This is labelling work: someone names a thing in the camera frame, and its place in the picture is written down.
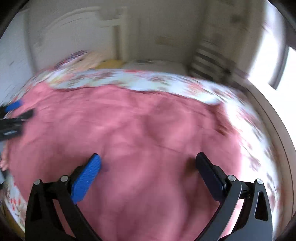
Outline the pink quilted comforter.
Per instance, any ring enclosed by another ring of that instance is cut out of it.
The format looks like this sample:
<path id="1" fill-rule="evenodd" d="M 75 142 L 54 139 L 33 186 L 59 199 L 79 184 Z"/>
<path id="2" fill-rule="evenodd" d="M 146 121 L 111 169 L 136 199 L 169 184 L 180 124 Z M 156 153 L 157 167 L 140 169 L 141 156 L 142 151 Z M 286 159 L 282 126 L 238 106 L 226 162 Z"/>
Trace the pink quilted comforter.
<path id="1" fill-rule="evenodd" d="M 79 208 L 103 240 L 194 240 L 218 207 L 195 168 L 203 152 L 240 173 L 238 133 L 222 104 L 114 85 L 55 90 L 45 83 L 14 116 L 34 110 L 4 158 L 22 196 L 71 174 L 92 154 L 101 170 Z"/>

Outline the floral bed sheet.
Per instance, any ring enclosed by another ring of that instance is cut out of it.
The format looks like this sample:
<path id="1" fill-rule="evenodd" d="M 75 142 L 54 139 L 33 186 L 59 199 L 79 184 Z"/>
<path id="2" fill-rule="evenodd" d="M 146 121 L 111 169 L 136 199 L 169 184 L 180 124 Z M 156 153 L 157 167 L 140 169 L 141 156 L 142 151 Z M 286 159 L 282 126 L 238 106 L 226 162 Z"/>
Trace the floral bed sheet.
<path id="1" fill-rule="evenodd" d="M 279 231 L 283 207 L 277 156 L 263 120 L 241 91 L 211 81 L 164 72 L 124 69 L 75 72 L 59 69 L 38 73 L 6 102 L 12 103 L 19 100 L 40 82 L 45 82 L 55 89 L 114 84 L 137 91 L 164 91 L 193 98 L 206 104 L 223 103 L 231 125 L 239 133 L 243 176 L 249 181 L 254 178 L 263 180 L 271 208 L 273 232 Z"/>

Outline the window with dark frame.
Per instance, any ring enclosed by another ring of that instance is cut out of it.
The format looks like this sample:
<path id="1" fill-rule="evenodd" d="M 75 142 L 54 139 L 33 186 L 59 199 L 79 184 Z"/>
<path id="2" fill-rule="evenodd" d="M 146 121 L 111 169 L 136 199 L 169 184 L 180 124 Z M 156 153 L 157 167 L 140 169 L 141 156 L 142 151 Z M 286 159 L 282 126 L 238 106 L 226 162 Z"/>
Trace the window with dark frame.
<path id="1" fill-rule="evenodd" d="M 280 1 L 263 1 L 260 27 L 249 80 L 295 132 L 295 16 Z"/>

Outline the white wooden headboard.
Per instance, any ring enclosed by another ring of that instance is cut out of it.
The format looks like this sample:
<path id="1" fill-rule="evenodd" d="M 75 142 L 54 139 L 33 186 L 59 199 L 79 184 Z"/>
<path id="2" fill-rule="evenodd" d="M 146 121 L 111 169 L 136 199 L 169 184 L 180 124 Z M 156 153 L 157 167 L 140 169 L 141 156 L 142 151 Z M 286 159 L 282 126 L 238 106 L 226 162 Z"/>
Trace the white wooden headboard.
<path id="1" fill-rule="evenodd" d="M 128 61 L 127 8 L 121 8 L 118 16 L 110 20 L 101 15 L 99 6 L 80 8 L 44 27 L 32 49 L 37 70 L 82 50 L 97 51 L 104 59 Z"/>

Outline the patterned round cushion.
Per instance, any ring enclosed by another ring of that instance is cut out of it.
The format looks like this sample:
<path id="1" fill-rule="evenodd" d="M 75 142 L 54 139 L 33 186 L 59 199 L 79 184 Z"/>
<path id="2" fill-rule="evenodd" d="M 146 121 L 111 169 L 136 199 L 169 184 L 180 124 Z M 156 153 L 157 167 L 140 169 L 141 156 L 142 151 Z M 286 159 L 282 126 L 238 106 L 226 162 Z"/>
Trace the patterned round cushion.
<path id="1" fill-rule="evenodd" d="M 77 51 L 77 52 L 71 54 L 70 56 L 68 56 L 67 58 L 65 58 L 64 60 L 57 63 L 55 65 L 55 68 L 59 69 L 59 68 L 64 68 L 69 65 L 72 65 L 72 64 L 82 60 L 88 53 L 89 52 L 85 51 L 85 50 Z"/>

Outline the striped beige curtain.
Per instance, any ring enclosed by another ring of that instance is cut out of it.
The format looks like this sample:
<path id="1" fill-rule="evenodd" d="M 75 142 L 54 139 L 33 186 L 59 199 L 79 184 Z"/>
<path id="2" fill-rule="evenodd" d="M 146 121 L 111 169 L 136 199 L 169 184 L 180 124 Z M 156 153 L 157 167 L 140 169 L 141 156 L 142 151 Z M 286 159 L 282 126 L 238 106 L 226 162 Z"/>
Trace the striped beige curtain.
<path id="1" fill-rule="evenodd" d="M 249 10 L 248 1 L 207 1 L 189 75 L 217 83 L 230 80 L 246 41 Z"/>

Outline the yellow pillow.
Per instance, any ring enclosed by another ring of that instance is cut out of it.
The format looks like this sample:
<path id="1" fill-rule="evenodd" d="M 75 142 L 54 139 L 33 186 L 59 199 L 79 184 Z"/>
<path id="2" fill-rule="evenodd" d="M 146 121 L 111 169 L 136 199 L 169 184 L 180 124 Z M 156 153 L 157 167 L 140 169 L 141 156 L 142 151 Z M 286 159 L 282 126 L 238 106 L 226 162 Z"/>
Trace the yellow pillow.
<path id="1" fill-rule="evenodd" d="M 95 69 L 120 69 L 124 64 L 122 60 L 106 60 L 97 65 Z"/>

